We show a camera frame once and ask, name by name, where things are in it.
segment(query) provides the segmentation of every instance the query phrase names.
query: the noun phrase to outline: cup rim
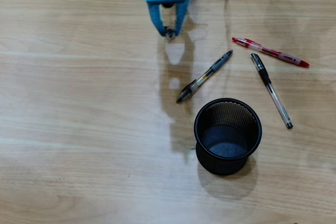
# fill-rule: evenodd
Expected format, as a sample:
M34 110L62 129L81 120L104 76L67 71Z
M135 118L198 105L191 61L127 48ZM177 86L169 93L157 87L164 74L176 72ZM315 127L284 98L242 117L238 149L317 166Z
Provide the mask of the cup rim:
M204 147L204 145L202 144L200 138L198 137L198 133L197 133L197 130L196 130L196 126L198 124L198 119L200 118L199 116L202 114L202 112L204 110L206 110L207 108L209 108L210 106L216 104L216 103L220 103L220 102L233 102L233 103L237 103L243 107L245 107L252 115L253 117L255 118L257 124L258 124L258 128L259 128L259 135L258 135L258 139L256 141L256 144L253 146L253 148L248 151L247 153L245 153L244 155L241 155L241 156L238 156L238 157L221 157L221 156L218 156L217 154L209 151L206 147ZM197 143L200 145L200 147L206 152L208 153L210 156L216 158L216 159L219 159L219 160L222 160L222 161L238 161L238 160L241 160L241 159L244 159L246 157L249 157L259 146L260 144L260 141L261 141L261 136L263 134L263 130L261 128L261 122L260 122L260 119L258 117L258 115L255 113L255 111L249 106L247 105L246 103L242 102L242 101L239 101L239 100L236 100L236 99L233 99L233 98L219 98L219 99L216 99L216 100L213 100L209 103L207 103L206 105L204 105L201 110L198 112L197 116L196 116L196 119L195 119L195 123L194 123L194 134L195 134L195 138L196 138L196 141Z

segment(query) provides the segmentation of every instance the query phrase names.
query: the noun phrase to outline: pen holder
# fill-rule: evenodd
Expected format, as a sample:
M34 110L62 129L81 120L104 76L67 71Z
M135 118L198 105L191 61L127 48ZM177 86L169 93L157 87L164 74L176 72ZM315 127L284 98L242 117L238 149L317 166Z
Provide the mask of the pen holder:
M231 175L244 167L261 140L261 123L245 103L223 98L198 113L194 133L200 164L217 175Z

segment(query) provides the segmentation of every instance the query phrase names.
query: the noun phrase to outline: pen grip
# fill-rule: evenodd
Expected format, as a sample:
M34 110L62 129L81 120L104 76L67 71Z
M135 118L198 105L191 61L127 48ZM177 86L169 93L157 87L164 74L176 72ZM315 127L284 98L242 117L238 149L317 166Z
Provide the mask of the pen grip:
M261 79L263 80L265 86L267 86L267 84L272 83L271 80L268 77L268 73L267 73L266 69L261 69L259 71L259 75L260 75Z
M224 54L221 58L219 58L212 66L212 70L214 72L217 72L231 57L232 55L232 51L227 52L226 54Z

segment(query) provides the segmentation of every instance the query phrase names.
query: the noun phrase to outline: black pen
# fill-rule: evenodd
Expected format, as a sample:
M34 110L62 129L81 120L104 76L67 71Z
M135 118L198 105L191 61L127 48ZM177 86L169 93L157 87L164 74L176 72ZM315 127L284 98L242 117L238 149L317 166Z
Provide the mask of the black pen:
M217 72L231 57L233 50L224 54L219 58L202 76L194 80L192 83L188 84L182 91L181 94L177 97L176 103L181 103L187 98L191 97L200 86L210 77L212 74Z
M275 103L275 105L277 106L286 126L288 129L293 128L293 124L284 108L284 106L282 106L278 95L275 92L275 89L273 88L272 82L268 77L268 73L266 71L266 68L264 66L264 64L262 63L261 59L259 58L259 56L257 54L251 54L252 60L254 62L254 64L256 65L256 68L259 72L259 75L261 77L261 79L263 80L265 86L267 87L269 93L271 94L273 101Z

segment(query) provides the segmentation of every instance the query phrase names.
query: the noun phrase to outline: clear pen barrel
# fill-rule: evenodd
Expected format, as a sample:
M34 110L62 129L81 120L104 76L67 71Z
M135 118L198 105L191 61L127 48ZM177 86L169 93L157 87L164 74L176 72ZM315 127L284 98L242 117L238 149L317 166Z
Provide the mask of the clear pen barrel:
M279 112L280 112L280 114L281 114L284 122L286 123L287 128L289 128L289 129L293 128L291 120L290 120L290 118L289 118L289 116L288 116L288 114L287 114L284 106L282 106L282 104L281 104L281 102L280 102L280 100L278 98L278 95L275 92L275 90L274 90L274 88L273 88L273 86L272 86L271 83L267 84L267 89L268 89L269 93L271 94L271 96L272 96L272 98L274 100L275 105L278 107L278 110L279 110Z
M214 73L214 70L212 68L209 68L204 75L199 77L195 84L193 85L194 89L198 89L212 74Z

